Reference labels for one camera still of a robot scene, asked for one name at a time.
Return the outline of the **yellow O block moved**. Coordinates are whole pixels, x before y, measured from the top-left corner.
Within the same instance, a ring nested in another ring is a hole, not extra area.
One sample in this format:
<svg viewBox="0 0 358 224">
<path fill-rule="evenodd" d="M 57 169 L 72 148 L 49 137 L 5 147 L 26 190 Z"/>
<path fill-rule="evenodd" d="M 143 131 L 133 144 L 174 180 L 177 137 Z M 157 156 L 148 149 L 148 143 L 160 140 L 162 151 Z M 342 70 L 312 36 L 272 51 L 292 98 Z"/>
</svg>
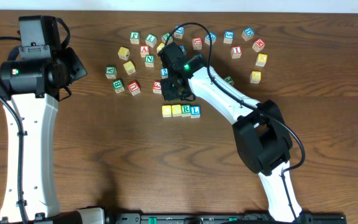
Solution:
<svg viewBox="0 0 358 224">
<path fill-rule="evenodd" d="M 181 105 L 171 105 L 171 109 L 172 109 L 172 116 L 173 117 L 180 117 L 182 112 L 181 112 Z"/>
</svg>

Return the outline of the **yellow C block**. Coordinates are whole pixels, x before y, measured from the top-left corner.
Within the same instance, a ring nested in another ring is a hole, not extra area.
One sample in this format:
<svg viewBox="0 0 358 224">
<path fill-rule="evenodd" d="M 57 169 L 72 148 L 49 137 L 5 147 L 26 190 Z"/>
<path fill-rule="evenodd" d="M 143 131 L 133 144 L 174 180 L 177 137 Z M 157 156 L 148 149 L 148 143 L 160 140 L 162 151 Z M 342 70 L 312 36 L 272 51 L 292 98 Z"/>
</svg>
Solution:
<svg viewBox="0 0 358 224">
<path fill-rule="evenodd" d="M 164 118 L 172 117 L 172 107 L 170 105 L 162 106 L 162 116 Z"/>
</svg>

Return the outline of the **green R block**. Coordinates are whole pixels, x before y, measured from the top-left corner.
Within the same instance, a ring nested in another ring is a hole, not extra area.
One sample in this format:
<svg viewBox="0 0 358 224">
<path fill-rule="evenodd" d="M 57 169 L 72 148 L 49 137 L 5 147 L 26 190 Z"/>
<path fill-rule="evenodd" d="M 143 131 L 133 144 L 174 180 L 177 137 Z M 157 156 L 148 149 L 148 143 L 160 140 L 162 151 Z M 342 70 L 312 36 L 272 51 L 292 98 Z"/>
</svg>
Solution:
<svg viewBox="0 0 358 224">
<path fill-rule="evenodd" d="M 182 117 L 191 116 L 191 105 L 182 105 L 181 106 L 181 116 Z"/>
</svg>

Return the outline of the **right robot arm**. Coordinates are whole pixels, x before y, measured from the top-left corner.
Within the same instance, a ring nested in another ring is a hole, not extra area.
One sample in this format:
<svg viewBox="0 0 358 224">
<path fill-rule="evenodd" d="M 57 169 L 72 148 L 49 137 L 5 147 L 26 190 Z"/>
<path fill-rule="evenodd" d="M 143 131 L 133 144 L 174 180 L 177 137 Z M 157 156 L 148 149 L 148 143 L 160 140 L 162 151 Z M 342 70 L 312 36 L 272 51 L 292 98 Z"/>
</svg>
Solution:
<svg viewBox="0 0 358 224">
<path fill-rule="evenodd" d="M 277 222 L 295 222 L 302 213 L 289 171 L 290 149 L 295 133 L 285 124 L 279 107 L 271 100 L 261 103 L 222 79 L 201 57 L 190 58 L 174 42 L 159 53 L 168 78 L 162 82 L 166 101 L 201 98 L 232 125 L 237 153 L 257 174 L 268 199 L 268 212 Z"/>
</svg>

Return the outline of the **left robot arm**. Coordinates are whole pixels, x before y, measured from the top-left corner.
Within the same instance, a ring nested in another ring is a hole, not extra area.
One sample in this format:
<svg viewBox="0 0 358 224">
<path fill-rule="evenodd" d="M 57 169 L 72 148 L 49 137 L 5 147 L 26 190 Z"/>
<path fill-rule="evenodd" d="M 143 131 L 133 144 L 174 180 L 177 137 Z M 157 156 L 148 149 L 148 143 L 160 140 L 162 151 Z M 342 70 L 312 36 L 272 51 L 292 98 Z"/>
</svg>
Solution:
<svg viewBox="0 0 358 224">
<path fill-rule="evenodd" d="M 1 223 L 107 223 L 100 207 L 60 211 L 53 176 L 53 135 L 60 90 L 86 70 L 65 24 L 53 16 L 19 18 L 21 44 L 0 67 L 0 97 L 8 130 L 6 193 Z"/>
</svg>

